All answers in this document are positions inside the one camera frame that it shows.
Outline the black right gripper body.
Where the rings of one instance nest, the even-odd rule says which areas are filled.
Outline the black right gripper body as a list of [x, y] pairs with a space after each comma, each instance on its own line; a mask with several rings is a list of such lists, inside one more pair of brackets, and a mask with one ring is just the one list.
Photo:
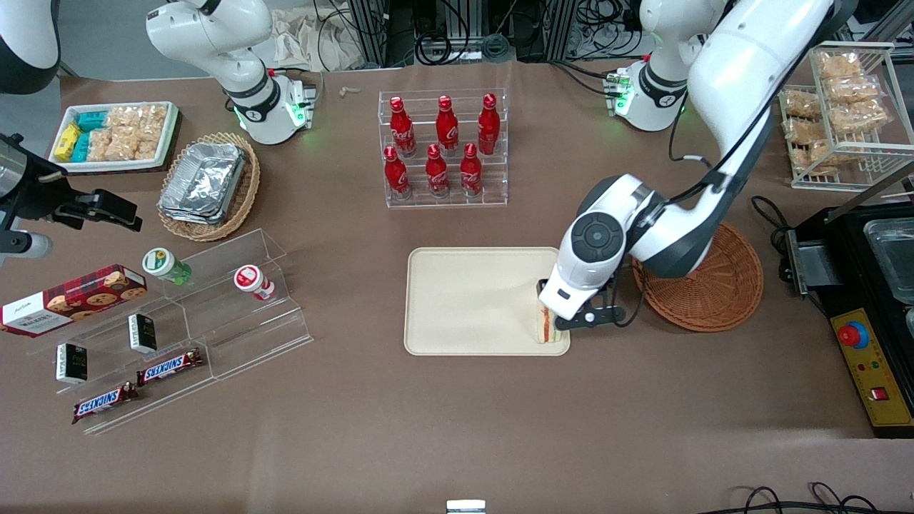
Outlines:
[[1, 136], [2, 230], [16, 218], [46, 219], [71, 227], [58, 209], [72, 199], [66, 170], [21, 146], [20, 134]]

